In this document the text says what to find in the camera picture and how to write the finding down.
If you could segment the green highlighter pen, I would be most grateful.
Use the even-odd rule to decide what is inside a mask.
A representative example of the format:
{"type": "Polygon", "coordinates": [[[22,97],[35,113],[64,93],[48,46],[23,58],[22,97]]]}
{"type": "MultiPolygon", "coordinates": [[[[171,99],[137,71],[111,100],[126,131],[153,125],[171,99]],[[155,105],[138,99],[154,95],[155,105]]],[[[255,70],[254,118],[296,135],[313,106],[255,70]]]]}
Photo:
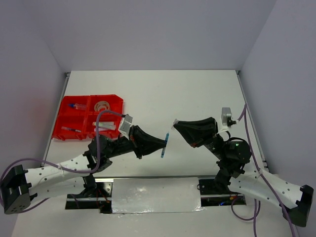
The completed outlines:
{"type": "Polygon", "coordinates": [[[98,122],[98,126],[115,126],[114,121],[101,121],[98,122]]]}

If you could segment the small white tape roll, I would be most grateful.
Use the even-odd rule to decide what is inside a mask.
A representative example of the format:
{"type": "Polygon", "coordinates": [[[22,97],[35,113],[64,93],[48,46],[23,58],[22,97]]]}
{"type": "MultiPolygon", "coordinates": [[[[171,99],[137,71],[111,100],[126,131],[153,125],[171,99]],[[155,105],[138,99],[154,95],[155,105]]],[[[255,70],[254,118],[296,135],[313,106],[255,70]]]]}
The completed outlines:
{"type": "Polygon", "coordinates": [[[98,111],[105,111],[105,110],[110,110],[110,105],[109,104],[102,104],[99,106],[98,111]]]}

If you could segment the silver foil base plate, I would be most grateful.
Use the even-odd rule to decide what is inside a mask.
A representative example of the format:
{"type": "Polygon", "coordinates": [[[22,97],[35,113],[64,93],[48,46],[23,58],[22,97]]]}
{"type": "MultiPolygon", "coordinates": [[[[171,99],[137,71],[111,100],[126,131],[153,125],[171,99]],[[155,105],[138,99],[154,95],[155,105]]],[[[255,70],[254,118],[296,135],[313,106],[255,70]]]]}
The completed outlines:
{"type": "Polygon", "coordinates": [[[116,179],[115,214],[183,213],[203,210],[198,178],[116,179]]]}

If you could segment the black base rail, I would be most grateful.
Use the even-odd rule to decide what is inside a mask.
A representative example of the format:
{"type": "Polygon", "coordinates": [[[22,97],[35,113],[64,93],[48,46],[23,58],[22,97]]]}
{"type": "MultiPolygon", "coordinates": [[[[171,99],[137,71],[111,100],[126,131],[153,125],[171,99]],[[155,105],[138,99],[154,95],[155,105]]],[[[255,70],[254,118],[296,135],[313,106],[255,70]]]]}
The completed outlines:
{"type": "MultiPolygon", "coordinates": [[[[113,187],[113,181],[100,179],[97,181],[96,191],[88,196],[84,196],[83,194],[67,195],[65,209],[96,209],[102,214],[112,214],[113,187]]],[[[220,191],[215,187],[214,177],[199,178],[195,190],[200,193],[202,207],[246,204],[243,195],[231,191],[220,191]]]]}

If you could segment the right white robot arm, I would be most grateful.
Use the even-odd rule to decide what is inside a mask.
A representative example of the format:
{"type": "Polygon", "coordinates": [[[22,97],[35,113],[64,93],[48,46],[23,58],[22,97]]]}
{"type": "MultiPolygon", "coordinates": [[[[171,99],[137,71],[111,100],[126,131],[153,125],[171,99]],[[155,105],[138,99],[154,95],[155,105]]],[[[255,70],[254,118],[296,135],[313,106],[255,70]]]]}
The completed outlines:
{"type": "Polygon", "coordinates": [[[247,141],[241,138],[224,140],[218,125],[210,117],[199,121],[176,121],[173,127],[193,148],[206,147],[218,159],[219,171],[215,176],[215,189],[220,193],[241,193],[258,201],[281,207],[284,218],[298,227],[307,225],[314,190],[308,185],[291,184],[251,160],[247,141]]]}

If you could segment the blue cap glue bottle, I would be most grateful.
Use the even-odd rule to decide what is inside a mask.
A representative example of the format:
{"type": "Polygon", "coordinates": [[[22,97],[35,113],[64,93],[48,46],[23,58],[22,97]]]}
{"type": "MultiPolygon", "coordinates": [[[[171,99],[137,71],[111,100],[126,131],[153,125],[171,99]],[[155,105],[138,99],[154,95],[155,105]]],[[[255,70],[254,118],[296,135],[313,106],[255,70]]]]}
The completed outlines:
{"type": "Polygon", "coordinates": [[[71,103],[71,104],[68,104],[68,106],[76,110],[86,110],[86,105],[84,104],[71,103]]]}

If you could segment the large clear tape roll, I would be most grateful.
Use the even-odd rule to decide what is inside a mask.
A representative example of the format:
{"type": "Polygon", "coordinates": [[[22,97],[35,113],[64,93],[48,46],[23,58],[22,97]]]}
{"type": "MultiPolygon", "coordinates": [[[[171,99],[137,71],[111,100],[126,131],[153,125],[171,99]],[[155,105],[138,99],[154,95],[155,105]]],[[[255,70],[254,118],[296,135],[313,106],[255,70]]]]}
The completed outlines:
{"type": "Polygon", "coordinates": [[[110,110],[110,109],[111,109],[110,104],[107,101],[98,101],[94,105],[95,112],[101,112],[101,111],[110,110]]]}

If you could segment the red compartment storage bin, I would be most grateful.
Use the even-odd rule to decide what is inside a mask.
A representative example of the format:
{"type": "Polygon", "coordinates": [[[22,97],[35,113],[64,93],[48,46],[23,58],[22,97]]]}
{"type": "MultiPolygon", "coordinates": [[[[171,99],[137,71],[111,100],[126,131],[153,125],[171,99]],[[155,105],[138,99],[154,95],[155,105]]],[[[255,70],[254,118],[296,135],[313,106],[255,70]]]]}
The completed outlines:
{"type": "Polygon", "coordinates": [[[96,135],[96,121],[100,114],[100,112],[94,111],[94,105],[98,101],[109,102],[110,111],[119,114],[123,112],[123,99],[115,94],[65,96],[60,104],[52,138],[62,141],[94,138],[96,135]],[[71,103],[84,104],[86,110],[70,108],[68,104],[71,103]],[[62,126],[81,130],[81,133],[62,130],[62,126]]]}

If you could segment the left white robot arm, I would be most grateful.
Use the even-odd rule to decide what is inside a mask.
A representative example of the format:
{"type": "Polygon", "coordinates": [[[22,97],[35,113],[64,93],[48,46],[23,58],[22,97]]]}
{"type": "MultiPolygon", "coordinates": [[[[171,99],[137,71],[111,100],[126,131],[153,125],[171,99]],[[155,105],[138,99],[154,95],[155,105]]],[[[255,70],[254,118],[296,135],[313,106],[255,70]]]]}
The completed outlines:
{"type": "Polygon", "coordinates": [[[166,141],[145,133],[138,126],[131,126],[127,136],[113,140],[104,135],[95,136],[88,150],[70,160],[45,167],[24,169],[15,161],[0,178],[0,199],[7,215],[24,213],[32,203],[64,194],[82,193],[91,197],[96,193],[94,174],[108,168],[111,158],[135,153],[138,159],[166,147],[166,141]]]}

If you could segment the pink highlighter pen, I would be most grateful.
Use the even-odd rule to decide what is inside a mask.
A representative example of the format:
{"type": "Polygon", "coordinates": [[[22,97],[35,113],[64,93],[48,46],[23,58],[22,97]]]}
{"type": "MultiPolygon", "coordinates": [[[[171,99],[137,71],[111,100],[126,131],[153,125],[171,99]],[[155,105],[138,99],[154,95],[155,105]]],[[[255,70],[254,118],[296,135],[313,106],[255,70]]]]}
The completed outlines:
{"type": "Polygon", "coordinates": [[[98,127],[98,131],[114,131],[116,130],[116,126],[108,126],[108,127],[98,127]]]}

